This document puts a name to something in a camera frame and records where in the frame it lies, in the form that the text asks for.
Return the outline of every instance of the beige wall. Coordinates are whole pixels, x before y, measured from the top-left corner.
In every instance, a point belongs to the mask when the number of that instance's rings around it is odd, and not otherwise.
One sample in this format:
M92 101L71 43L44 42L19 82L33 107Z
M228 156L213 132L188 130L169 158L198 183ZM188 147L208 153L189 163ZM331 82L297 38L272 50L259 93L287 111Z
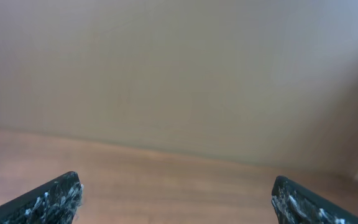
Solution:
M358 0L0 0L0 127L358 168Z

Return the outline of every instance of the wooden surface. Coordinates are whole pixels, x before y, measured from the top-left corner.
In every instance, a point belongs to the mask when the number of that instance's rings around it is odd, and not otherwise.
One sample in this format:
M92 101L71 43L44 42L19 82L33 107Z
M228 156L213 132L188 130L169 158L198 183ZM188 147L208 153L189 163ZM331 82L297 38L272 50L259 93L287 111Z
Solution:
M358 215L358 184L340 177L0 131L0 204L69 170L85 185L74 223L277 223L277 175Z

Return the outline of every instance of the white wall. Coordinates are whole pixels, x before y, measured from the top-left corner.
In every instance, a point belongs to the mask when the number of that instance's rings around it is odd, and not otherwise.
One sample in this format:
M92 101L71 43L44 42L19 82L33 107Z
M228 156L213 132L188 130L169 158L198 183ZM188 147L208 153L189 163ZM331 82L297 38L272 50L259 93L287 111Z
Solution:
M0 0L0 127L358 168L358 0Z

